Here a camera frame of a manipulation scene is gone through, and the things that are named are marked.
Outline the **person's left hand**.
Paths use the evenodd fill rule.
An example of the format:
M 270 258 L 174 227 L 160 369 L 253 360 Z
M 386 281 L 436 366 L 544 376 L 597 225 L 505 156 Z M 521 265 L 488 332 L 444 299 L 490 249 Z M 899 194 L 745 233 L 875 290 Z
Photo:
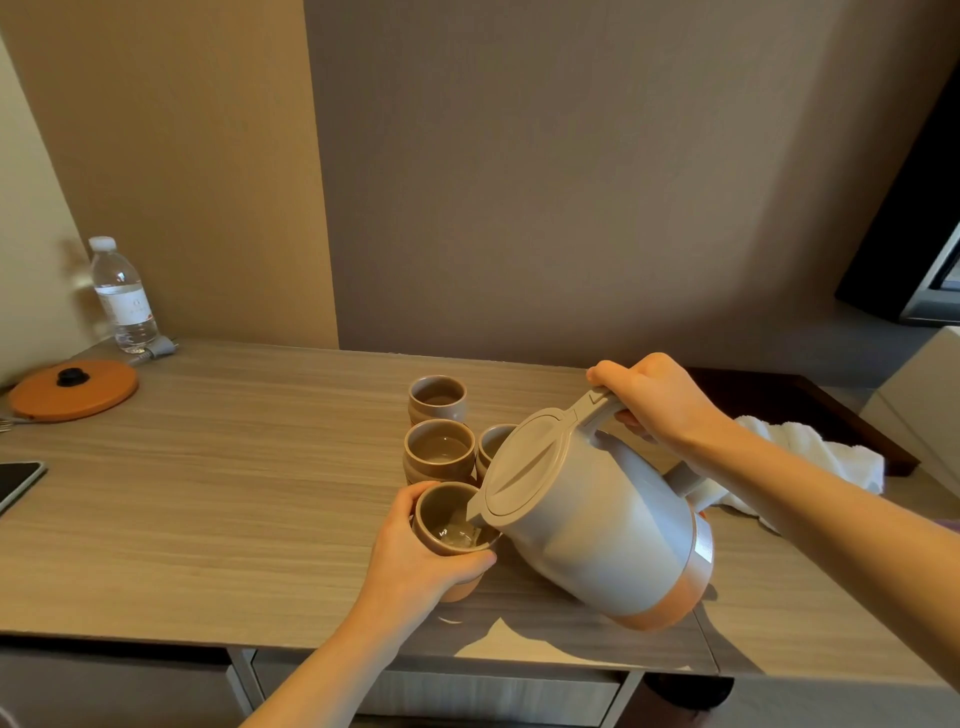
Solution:
M 371 549 L 366 578 L 348 619 L 398 625 L 408 628 L 410 635 L 414 633 L 437 605 L 428 608 L 419 599 L 412 582 L 410 554 L 407 521 L 402 519 L 397 495 Z

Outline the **person's right hand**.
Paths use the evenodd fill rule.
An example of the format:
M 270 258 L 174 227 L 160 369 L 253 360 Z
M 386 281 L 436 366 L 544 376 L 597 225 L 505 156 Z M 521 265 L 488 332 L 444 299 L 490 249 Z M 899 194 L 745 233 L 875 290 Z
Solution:
M 725 456 L 739 428 L 671 356 L 654 352 L 631 367 L 639 374 L 632 396 L 618 396 L 615 414 L 634 433 L 666 448 L 704 476 L 726 471 Z

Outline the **brown ceramic cup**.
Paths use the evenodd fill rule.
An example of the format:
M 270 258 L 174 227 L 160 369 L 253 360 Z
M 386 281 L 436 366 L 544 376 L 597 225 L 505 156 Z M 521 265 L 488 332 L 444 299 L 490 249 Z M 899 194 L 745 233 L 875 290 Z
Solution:
M 413 381 L 408 389 L 407 412 L 411 428 L 429 420 L 464 423 L 468 407 L 466 385 L 452 376 L 426 375 Z
M 516 427 L 515 423 L 498 423 L 484 430 L 479 436 L 475 464 L 478 484 L 483 483 L 491 463 Z
M 406 481 L 457 481 L 476 486 L 476 450 L 474 432 L 462 422 L 426 419 L 412 426 L 404 437 L 402 467 Z
M 399 511 L 411 541 L 412 582 L 428 608 L 469 596 L 442 594 L 442 557 L 497 552 L 498 532 L 472 524 L 467 515 L 470 500 L 478 494 L 476 487 L 454 481 L 426 481 L 399 491 Z

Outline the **grey electric kettle orange bottom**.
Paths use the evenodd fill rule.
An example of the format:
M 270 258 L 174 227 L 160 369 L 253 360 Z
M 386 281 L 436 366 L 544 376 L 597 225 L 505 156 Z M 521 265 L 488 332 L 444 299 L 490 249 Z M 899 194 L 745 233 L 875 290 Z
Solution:
M 703 512 L 726 490 L 686 463 L 661 475 L 600 430 L 624 408 L 597 388 L 565 410 L 525 418 L 465 516 L 500 531 L 532 569 L 618 625 L 657 630 L 702 601 L 714 570 Z

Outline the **person's left forearm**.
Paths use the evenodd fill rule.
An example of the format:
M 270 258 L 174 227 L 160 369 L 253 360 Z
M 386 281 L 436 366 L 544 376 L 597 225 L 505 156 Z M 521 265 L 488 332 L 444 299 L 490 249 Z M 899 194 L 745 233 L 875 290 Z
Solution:
M 239 728 L 349 728 L 411 631 L 348 618 Z

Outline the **person's right forearm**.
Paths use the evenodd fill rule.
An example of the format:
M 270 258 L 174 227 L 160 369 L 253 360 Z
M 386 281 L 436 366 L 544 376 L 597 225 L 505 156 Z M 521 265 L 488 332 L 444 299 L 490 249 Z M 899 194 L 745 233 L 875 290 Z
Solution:
M 690 460 L 960 694 L 960 533 L 731 423 Z

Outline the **grey desk drawer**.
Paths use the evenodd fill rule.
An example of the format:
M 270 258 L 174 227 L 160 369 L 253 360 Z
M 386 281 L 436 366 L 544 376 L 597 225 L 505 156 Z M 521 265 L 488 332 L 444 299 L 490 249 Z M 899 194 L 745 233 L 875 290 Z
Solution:
M 375 678 L 357 715 L 599 728 L 625 678 L 589 666 L 400 657 Z

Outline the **dark wooden tray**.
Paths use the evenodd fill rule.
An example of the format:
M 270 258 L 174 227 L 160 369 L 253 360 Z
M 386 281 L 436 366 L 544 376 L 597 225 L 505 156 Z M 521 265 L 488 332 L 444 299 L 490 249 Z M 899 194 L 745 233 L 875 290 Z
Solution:
M 752 416 L 770 425 L 810 426 L 824 440 L 878 453 L 888 477 L 910 477 L 920 466 L 918 457 L 802 375 L 697 367 L 688 373 L 730 418 Z

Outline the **white towel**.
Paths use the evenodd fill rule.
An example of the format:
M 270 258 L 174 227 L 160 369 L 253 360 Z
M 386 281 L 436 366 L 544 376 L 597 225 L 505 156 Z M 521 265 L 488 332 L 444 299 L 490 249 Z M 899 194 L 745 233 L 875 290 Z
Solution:
M 702 474 L 725 490 L 719 504 L 754 517 L 798 547 L 822 541 L 825 551 L 836 552 L 864 552 L 877 540 L 867 517 L 899 515 L 882 501 L 882 455 L 827 441 L 795 421 L 733 421 L 739 430 L 728 446 L 725 472 Z

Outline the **dark chair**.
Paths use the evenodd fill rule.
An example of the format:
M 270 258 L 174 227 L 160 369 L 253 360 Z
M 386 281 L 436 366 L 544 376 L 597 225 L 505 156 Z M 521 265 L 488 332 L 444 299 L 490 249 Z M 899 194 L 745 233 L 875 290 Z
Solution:
M 732 677 L 646 672 L 615 728 L 704 728 L 735 684 Z

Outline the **black television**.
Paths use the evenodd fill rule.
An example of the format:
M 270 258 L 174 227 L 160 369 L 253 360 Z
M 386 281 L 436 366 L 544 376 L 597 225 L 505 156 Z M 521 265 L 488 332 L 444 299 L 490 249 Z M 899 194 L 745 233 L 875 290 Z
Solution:
M 960 61 L 834 297 L 908 326 L 960 326 Z

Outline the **grey power plug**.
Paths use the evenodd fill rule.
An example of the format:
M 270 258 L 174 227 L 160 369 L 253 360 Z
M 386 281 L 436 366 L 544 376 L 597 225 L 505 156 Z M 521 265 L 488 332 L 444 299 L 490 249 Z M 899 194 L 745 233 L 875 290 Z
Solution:
M 178 351 L 178 348 L 179 343 L 176 339 L 159 335 L 150 341 L 142 351 L 127 358 L 126 364 L 132 368 L 137 368 L 162 358 L 169 358 Z

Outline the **orange round kettle base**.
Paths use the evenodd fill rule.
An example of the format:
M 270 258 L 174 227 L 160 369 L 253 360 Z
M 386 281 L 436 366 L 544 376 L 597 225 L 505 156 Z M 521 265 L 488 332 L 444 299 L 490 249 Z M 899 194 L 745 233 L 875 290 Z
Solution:
M 127 363 L 76 360 L 27 375 L 8 392 L 7 401 L 13 415 L 29 423 L 64 423 L 117 407 L 138 388 L 138 372 Z

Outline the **clear plastic water bottle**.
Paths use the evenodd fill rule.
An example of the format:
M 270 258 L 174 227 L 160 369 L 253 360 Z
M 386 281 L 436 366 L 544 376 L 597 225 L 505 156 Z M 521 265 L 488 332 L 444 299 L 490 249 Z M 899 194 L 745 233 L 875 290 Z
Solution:
M 93 236 L 88 244 L 92 285 L 115 344 L 129 355 L 146 353 L 160 330 L 138 269 L 119 252 L 113 237 Z

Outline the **black smartphone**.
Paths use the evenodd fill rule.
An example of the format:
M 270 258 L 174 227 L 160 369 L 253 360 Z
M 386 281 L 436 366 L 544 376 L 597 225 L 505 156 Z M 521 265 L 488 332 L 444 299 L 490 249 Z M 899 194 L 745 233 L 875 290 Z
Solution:
M 47 473 L 39 461 L 0 462 L 0 517 L 12 508 Z

